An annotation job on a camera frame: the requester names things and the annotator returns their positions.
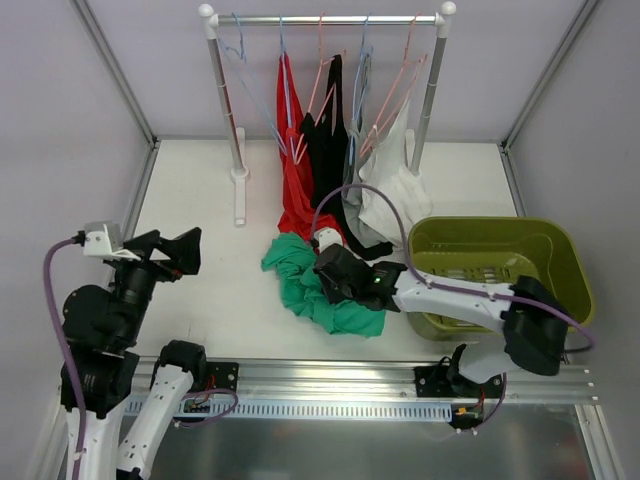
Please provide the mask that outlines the light blue hanger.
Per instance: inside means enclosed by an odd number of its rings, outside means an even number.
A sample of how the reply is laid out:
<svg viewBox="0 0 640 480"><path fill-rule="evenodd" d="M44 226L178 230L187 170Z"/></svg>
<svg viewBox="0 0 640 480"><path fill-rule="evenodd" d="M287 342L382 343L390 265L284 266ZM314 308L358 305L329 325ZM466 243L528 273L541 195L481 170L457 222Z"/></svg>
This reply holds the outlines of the light blue hanger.
<svg viewBox="0 0 640 480"><path fill-rule="evenodd" d="M224 58L229 63L231 71L239 80L260 118L267 125L270 136L276 141L276 145L279 151L286 154L288 150L285 141L279 133L276 122L271 115L271 111L269 109L269 106L267 105L264 92L260 88L259 82L256 79L255 71L249 64L244 44L244 32L242 23L239 19L239 16L235 12L231 13L231 17L235 22L235 26L237 28L239 43L238 47L234 47L227 44L223 38L219 38Z"/></svg>

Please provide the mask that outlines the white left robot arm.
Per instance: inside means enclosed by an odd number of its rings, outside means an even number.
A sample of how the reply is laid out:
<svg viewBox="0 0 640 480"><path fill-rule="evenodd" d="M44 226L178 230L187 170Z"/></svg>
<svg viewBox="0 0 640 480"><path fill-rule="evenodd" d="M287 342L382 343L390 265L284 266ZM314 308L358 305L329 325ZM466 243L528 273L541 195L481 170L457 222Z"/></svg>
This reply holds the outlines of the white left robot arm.
<svg viewBox="0 0 640 480"><path fill-rule="evenodd" d="M154 365L150 391L127 436L120 435L140 361L132 349L159 283L195 276L202 231L173 239L157 230L124 240L118 225L93 222L73 238L87 257L114 270L109 287L85 285L63 305L62 332L70 354L61 371L70 479L147 479L173 416L189 391L207 382L203 346L166 344Z"/></svg>

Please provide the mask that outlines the red tank top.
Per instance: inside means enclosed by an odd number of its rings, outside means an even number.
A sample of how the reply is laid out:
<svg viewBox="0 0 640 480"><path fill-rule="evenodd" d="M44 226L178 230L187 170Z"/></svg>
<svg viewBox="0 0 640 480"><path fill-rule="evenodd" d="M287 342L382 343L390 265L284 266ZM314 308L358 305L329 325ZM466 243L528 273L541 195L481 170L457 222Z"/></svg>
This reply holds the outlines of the red tank top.
<svg viewBox="0 0 640 480"><path fill-rule="evenodd" d="M295 145L297 146L304 115L295 89L295 80L290 59L288 70L293 108L295 109L294 122L297 130L297 142ZM276 84L276 94L277 92L280 94L281 88ZM312 236L311 224L315 214L315 209L311 206L314 180L309 155L305 153L298 166L293 165L284 153L279 152L279 155L283 173L283 213L278 222L278 229L281 233L295 233L303 239L309 240Z"/></svg>

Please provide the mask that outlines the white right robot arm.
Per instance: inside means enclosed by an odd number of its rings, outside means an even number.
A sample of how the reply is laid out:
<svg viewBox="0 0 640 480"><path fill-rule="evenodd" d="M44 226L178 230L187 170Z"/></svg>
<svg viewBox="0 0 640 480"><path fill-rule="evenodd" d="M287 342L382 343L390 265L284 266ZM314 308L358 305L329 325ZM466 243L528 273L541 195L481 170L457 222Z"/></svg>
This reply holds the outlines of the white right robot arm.
<svg viewBox="0 0 640 480"><path fill-rule="evenodd" d="M504 373L558 374L568 333L566 311L537 279L473 283L427 274L410 265L373 265L333 244L313 267L332 303L353 301L371 311L429 313L463 320L498 335L487 344L461 344L438 373L458 397L477 397Z"/></svg>

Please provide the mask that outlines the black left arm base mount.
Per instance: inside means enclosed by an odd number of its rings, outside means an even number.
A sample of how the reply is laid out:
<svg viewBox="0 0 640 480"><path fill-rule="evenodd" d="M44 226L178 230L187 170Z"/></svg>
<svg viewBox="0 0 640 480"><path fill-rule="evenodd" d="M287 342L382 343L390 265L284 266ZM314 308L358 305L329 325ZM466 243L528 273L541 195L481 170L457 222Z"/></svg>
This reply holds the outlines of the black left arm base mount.
<svg viewBox="0 0 640 480"><path fill-rule="evenodd" d="M236 391L240 365L237 362L207 361L203 389L225 389Z"/></svg>

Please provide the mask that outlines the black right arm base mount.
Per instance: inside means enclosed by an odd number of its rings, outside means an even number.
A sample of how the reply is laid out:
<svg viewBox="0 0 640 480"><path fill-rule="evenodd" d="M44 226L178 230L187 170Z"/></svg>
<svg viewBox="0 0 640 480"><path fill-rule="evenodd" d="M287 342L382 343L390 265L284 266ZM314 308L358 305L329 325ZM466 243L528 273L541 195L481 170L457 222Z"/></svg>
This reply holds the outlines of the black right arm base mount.
<svg viewBox="0 0 640 480"><path fill-rule="evenodd" d="M419 398L476 398L498 399L503 393L501 375L485 383L475 383L459 373L459 362L443 357L436 364L419 365L412 369L416 396Z"/></svg>

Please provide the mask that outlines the green tank top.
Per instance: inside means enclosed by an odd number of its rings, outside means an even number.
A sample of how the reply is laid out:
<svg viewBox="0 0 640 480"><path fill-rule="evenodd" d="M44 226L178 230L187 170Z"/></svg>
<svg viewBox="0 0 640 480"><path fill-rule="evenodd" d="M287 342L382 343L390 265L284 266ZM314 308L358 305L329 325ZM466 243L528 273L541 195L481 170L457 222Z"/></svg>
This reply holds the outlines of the green tank top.
<svg viewBox="0 0 640 480"><path fill-rule="evenodd" d="M385 326L385 313L372 311L353 300L331 304L320 277L313 271L316 253L296 233L280 233L261 260L263 272L274 271L279 279L283 306L304 317L330 335L378 337Z"/></svg>

